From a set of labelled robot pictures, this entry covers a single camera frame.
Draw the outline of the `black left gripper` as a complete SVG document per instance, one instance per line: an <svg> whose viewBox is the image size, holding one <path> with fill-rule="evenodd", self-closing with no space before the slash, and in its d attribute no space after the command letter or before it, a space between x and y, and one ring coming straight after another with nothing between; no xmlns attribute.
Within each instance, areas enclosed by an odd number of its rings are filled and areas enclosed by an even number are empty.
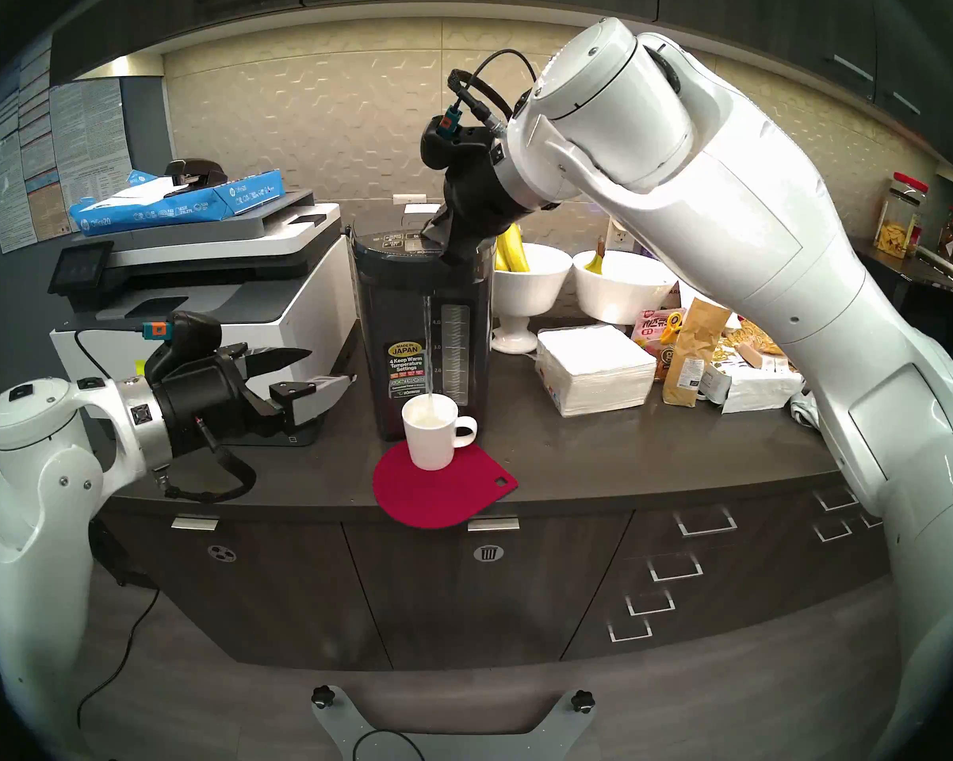
<svg viewBox="0 0 953 761"><path fill-rule="evenodd" d="M182 358L175 349L156 349L156 401L172 455L207 446L199 422L221 442L248 433L298 431L323 417L355 384L355 373L276 382L268 388L270 402L250 391L245 379L274 373L311 353L297 347L259 347Z"/></svg>

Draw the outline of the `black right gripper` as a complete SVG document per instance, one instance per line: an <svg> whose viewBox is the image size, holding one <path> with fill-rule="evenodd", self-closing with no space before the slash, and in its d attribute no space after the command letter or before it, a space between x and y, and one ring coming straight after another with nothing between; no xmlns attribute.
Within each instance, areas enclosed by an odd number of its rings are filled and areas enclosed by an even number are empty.
<svg viewBox="0 0 953 761"><path fill-rule="evenodd" d="M444 180L446 205L425 224L423 236L437 243L445 265L474 261L487 246L491 230L542 209L556 208L534 192L505 149L455 149Z"/></svg>

